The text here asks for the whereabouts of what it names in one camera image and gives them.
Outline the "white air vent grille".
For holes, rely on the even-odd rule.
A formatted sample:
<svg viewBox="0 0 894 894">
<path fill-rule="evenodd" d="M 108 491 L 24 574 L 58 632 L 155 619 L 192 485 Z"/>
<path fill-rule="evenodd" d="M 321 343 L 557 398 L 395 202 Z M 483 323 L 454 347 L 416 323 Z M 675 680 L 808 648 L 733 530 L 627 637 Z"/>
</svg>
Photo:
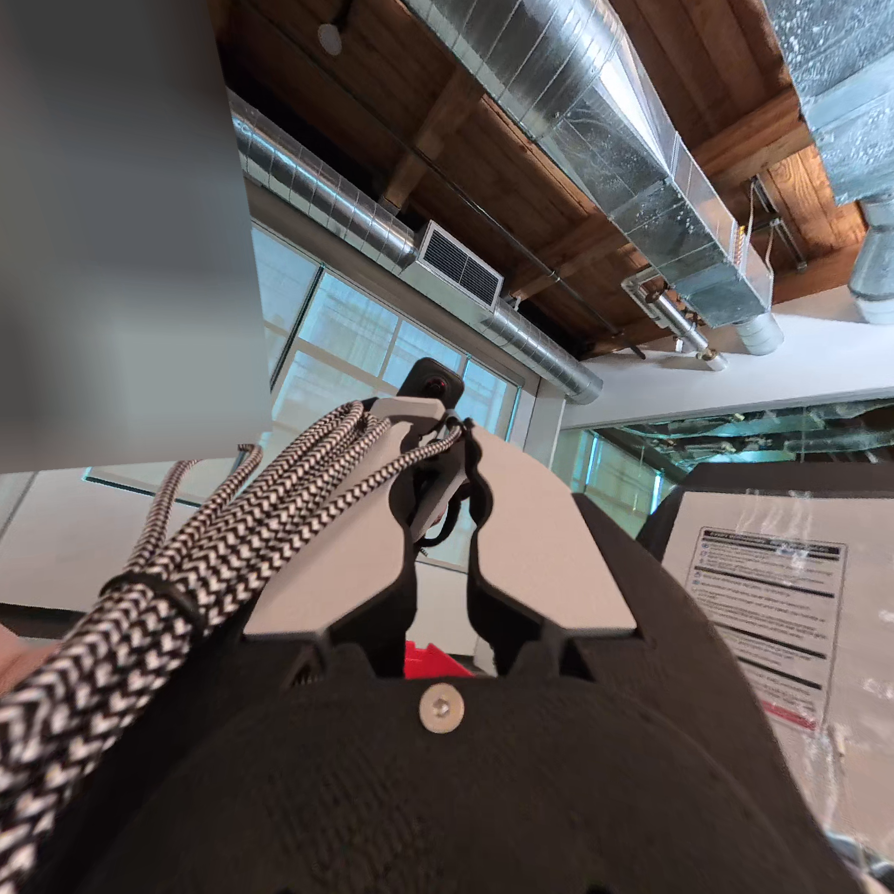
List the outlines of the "white air vent grille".
<svg viewBox="0 0 894 894">
<path fill-rule="evenodd" d="M 416 261 L 489 311 L 501 297 L 503 276 L 434 221 L 419 231 Z"/>
</svg>

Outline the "silver round spiral duct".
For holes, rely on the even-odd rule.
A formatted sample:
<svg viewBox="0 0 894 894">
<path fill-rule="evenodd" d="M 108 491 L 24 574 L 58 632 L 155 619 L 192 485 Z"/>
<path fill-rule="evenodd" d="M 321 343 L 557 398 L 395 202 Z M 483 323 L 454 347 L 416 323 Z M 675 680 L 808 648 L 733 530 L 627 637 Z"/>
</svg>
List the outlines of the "silver round spiral duct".
<svg viewBox="0 0 894 894">
<path fill-rule="evenodd" d="M 601 395 L 599 376 L 502 296 L 489 311 L 429 274 L 416 261 L 419 231 L 409 229 L 233 91 L 227 90 L 227 98 L 242 170 L 253 183 L 483 335 L 550 382 L 567 401 L 588 405 Z"/>
</svg>

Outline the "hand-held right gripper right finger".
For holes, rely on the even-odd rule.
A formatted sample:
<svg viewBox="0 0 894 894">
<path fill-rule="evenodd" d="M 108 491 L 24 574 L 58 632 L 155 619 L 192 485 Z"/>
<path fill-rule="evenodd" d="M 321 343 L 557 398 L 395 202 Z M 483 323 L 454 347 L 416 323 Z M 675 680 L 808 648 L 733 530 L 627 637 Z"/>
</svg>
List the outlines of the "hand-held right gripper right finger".
<svg viewBox="0 0 894 894">
<path fill-rule="evenodd" d="M 475 534 L 468 610 L 489 598 L 522 618 L 583 637 L 626 637 L 634 616 L 563 481 L 475 424 L 467 430 Z"/>
</svg>

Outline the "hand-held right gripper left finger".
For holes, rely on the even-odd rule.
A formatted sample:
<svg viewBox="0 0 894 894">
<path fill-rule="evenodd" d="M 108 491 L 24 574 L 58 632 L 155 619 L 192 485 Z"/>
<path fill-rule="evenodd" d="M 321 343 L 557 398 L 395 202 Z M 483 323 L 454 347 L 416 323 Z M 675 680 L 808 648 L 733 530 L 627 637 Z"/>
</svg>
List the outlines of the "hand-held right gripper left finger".
<svg viewBox="0 0 894 894">
<path fill-rule="evenodd" d="M 418 611 L 412 473 L 374 488 L 264 587 L 247 637 L 404 637 Z"/>
</svg>

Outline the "clear acrylic sign holder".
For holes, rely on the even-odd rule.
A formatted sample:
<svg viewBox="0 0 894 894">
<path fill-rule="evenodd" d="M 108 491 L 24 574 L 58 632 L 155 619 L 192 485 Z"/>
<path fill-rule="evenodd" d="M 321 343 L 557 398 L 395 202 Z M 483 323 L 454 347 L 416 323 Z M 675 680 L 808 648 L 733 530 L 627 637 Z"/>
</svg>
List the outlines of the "clear acrylic sign holder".
<svg viewBox="0 0 894 894">
<path fill-rule="evenodd" d="M 737 659 L 821 825 L 892 858 L 892 464 L 704 463 L 639 534 Z"/>
</svg>

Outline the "glass window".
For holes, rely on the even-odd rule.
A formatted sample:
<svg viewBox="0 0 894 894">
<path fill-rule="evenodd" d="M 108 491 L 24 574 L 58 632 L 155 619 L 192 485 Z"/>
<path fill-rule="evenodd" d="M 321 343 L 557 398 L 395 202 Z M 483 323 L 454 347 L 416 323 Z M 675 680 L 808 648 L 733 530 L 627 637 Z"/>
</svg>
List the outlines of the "glass window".
<svg viewBox="0 0 894 894">
<path fill-rule="evenodd" d="M 253 222 L 251 236 L 272 400 L 259 471 L 338 405 L 395 395 L 423 357 L 460 374 L 461 417 L 523 446 L 534 401 L 523 370 L 473 351 L 464 332 L 443 336 L 423 325 L 268 227 Z"/>
</svg>

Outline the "silver rectangular air duct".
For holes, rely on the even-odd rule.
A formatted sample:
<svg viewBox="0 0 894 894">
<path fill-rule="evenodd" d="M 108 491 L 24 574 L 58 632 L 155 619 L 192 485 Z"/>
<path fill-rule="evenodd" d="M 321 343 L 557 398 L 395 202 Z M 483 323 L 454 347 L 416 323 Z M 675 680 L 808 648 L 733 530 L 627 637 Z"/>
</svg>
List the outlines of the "silver rectangular air duct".
<svg viewBox="0 0 894 894">
<path fill-rule="evenodd" d="M 671 123 L 609 2 L 406 6 L 709 328 L 775 352 L 773 273 Z"/>
</svg>

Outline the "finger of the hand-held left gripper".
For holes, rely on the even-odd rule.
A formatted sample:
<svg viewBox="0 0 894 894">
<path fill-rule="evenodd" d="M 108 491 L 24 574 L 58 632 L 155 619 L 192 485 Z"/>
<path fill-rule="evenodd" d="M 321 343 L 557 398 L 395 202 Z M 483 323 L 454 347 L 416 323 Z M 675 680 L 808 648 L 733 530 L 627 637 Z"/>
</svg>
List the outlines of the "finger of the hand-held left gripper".
<svg viewBox="0 0 894 894">
<path fill-rule="evenodd" d="M 373 448 L 416 448 L 448 413 L 439 399 L 412 397 L 372 398 L 365 409 L 372 418 L 371 432 L 377 434 Z"/>
<path fill-rule="evenodd" d="M 421 469 L 421 490 L 414 514 L 414 539 L 421 540 L 448 508 L 466 479 L 464 456 L 438 456 Z"/>
</svg>

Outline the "silver insulated pipe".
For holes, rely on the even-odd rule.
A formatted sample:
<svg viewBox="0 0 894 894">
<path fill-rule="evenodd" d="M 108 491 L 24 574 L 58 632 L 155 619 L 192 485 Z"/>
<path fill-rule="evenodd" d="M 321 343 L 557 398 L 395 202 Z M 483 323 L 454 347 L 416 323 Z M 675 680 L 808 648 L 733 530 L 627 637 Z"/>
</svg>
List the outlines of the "silver insulated pipe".
<svg viewBox="0 0 894 894">
<path fill-rule="evenodd" d="M 620 287 L 648 318 L 675 338 L 680 349 L 692 353 L 712 372 L 727 369 L 726 358 L 710 346 L 696 323 L 669 297 L 670 286 L 655 267 L 648 265 L 628 276 Z"/>
</svg>

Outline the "red container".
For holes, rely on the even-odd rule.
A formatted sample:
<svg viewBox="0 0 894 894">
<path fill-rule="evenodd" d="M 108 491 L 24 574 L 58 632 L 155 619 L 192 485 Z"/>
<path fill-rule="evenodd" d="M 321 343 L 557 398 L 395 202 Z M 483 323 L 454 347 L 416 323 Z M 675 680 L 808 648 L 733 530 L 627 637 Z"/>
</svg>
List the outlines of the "red container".
<svg viewBox="0 0 894 894">
<path fill-rule="evenodd" d="M 414 641 L 406 640 L 403 676 L 405 679 L 459 678 L 475 677 L 475 672 L 432 643 L 417 646 Z"/>
</svg>

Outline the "large silver insulated duct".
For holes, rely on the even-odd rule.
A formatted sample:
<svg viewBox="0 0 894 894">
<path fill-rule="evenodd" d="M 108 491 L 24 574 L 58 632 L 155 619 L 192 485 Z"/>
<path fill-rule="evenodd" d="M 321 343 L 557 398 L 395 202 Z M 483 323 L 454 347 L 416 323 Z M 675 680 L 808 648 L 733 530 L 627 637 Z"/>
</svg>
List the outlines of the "large silver insulated duct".
<svg viewBox="0 0 894 894">
<path fill-rule="evenodd" d="M 893 323 L 893 3 L 765 1 L 833 197 L 867 231 L 848 287 L 867 323 Z"/>
</svg>

